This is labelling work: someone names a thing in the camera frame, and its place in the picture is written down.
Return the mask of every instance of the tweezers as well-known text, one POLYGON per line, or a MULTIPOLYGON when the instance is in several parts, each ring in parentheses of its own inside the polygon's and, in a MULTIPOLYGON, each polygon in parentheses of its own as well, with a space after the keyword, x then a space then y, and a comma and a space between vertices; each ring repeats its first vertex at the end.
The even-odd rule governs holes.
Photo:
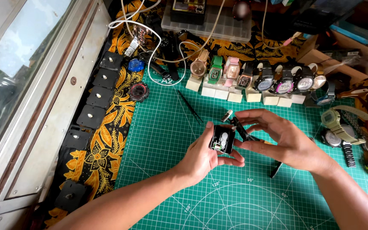
POLYGON ((193 114, 193 116, 194 116, 195 120, 198 122, 198 124, 199 124, 199 125, 201 125, 201 124, 200 124, 200 122, 198 121, 197 117, 200 119, 200 121, 201 121, 202 123, 204 123, 204 122, 202 121, 202 119, 200 118, 200 116, 198 116, 198 114, 195 112, 195 110, 190 106, 190 104, 187 102, 187 100, 186 100, 186 99, 184 98, 184 96, 181 94, 180 90, 177 90, 177 91, 178 91, 178 93, 180 94, 181 98, 184 100, 184 102, 185 102, 185 104, 187 105, 187 107, 190 109, 191 113, 193 114))

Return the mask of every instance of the green cutting mat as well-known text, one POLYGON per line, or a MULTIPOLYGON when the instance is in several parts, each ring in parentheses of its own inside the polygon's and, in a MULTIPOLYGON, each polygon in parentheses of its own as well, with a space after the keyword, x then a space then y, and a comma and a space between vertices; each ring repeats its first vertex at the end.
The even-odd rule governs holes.
MULTIPOLYGON (((153 78, 158 77, 152 71, 153 78)), ((190 75, 175 86, 160 86, 150 80, 147 68, 143 81, 150 97, 136 103, 115 189, 144 180, 175 166, 188 146, 204 130, 184 101, 179 89, 204 122, 221 124, 228 110, 266 108, 295 123, 316 144, 332 156, 368 193, 368 174, 363 169, 362 151, 353 147, 356 168, 346 167, 342 149, 319 141, 322 109, 308 109, 293 104, 291 108, 264 106, 262 102, 233 103, 201 96, 185 88, 190 75)), ((351 99, 334 105, 353 105, 351 99)), ((267 133, 256 137, 271 141, 267 133)), ((273 159, 236 148, 245 157, 245 167, 218 166, 200 183, 170 196, 143 217, 132 229, 338 229, 313 177, 307 171, 283 165, 274 179, 269 178, 276 166, 273 159)))

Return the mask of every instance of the pink watch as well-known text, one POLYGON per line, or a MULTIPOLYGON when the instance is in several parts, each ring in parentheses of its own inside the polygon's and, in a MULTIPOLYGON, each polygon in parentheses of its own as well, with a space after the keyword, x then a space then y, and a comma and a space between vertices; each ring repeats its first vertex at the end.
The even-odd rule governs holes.
POLYGON ((239 58, 236 57, 228 57, 227 62, 224 66, 225 73, 225 87, 231 87, 232 83, 238 78, 239 74, 239 58))

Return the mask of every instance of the blue watch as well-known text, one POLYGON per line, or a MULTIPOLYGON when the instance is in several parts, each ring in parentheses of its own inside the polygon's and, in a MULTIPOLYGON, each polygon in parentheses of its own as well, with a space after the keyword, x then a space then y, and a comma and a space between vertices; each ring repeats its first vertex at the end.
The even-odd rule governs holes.
POLYGON ((325 87, 327 87, 328 90, 326 91, 326 94, 320 98, 317 98, 316 90, 310 93, 312 100, 318 106, 324 106, 335 101, 335 83, 326 81, 326 83, 322 86, 322 88, 325 87))
POLYGON ((138 60, 137 58, 132 59, 129 62, 129 65, 127 67, 128 70, 132 72, 138 72, 144 69, 144 62, 141 60, 138 60))

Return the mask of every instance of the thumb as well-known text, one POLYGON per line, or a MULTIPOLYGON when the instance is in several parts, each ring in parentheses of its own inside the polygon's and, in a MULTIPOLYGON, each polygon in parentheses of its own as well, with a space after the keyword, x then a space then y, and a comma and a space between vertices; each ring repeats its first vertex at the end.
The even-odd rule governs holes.
POLYGON ((273 144, 265 144, 259 141, 252 141, 252 140, 246 142, 238 141, 235 142, 234 144, 241 149, 251 150, 253 152, 276 159, 278 161, 282 161, 281 156, 285 152, 285 149, 283 147, 279 147, 273 144))
POLYGON ((199 137, 198 142, 201 145, 208 145, 211 141, 212 136, 214 135, 214 123, 207 122, 207 125, 205 126, 204 132, 199 137))

